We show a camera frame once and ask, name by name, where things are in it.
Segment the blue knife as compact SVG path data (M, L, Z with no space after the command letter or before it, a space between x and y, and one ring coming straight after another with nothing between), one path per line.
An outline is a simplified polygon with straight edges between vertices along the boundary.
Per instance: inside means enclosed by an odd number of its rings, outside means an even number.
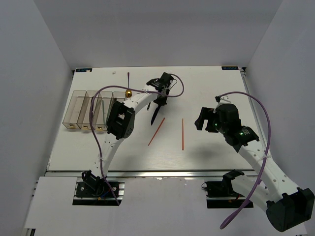
M154 121L155 121L155 119L156 119L156 117L157 117L157 115L158 115L158 112L159 112L160 108L161 108L160 105L158 105L158 106L156 107L156 109L155 109L155 111L154 111L154 113L153 113L152 119L151 119L151 125L153 125L153 123L154 123Z

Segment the black knife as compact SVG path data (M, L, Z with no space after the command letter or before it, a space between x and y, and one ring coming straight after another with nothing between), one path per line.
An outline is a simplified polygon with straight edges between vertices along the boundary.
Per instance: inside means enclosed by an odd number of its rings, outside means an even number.
M93 115L93 111L94 111L94 103L95 103L95 97L92 96L91 97L91 106L90 106L90 113Z

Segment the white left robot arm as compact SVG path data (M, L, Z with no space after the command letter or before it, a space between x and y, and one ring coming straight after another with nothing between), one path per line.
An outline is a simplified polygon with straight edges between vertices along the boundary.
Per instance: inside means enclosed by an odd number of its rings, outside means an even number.
M103 193L104 184L111 161L120 146L133 130L136 114L151 102L165 101L173 83L173 76L164 72L159 79L149 80L142 90L124 102L113 103L107 119L107 133L103 145L97 142L99 157L92 169L82 173L83 182L93 196Z

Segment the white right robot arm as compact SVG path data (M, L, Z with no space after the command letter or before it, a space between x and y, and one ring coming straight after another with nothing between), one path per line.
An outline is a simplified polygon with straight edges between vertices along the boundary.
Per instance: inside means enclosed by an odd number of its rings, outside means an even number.
M276 230L284 232L311 219L314 193L308 188L300 188L271 156L265 155L257 134L241 124L234 104L203 107L194 124L197 130L223 134L226 142L255 170L265 186L257 186L250 201L266 213Z

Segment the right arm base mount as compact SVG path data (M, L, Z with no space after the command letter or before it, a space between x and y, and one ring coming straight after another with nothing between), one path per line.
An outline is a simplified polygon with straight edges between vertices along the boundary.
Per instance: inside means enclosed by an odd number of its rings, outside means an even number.
M206 192L208 209L237 209L245 201L243 195L235 192L231 181L245 174L239 170L232 170L223 175L221 181L206 181L201 189Z

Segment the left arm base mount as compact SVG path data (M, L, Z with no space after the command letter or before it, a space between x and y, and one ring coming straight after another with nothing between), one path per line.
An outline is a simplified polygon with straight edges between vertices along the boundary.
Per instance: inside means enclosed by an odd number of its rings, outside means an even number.
M111 188L101 177L91 171L82 173L77 181L72 204L74 206L119 206L123 199L125 183L109 182Z

